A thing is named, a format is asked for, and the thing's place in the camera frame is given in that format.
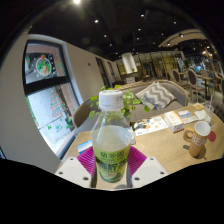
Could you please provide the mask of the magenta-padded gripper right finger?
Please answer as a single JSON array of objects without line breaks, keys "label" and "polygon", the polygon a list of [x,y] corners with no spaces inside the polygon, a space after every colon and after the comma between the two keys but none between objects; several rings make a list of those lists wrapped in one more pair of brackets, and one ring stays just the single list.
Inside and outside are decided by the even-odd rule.
[{"label": "magenta-padded gripper right finger", "polygon": [[167,175],[155,157],[146,157],[135,147],[130,147],[127,164],[127,185],[130,188],[143,187]]}]

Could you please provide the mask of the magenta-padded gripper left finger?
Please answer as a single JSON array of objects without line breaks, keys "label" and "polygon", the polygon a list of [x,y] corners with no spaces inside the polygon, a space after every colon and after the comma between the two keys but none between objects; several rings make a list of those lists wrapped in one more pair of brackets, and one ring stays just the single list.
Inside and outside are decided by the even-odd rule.
[{"label": "magenta-padded gripper left finger", "polygon": [[95,188],[97,182],[93,147],[78,157],[69,157],[56,171],[56,175],[84,188]]}]

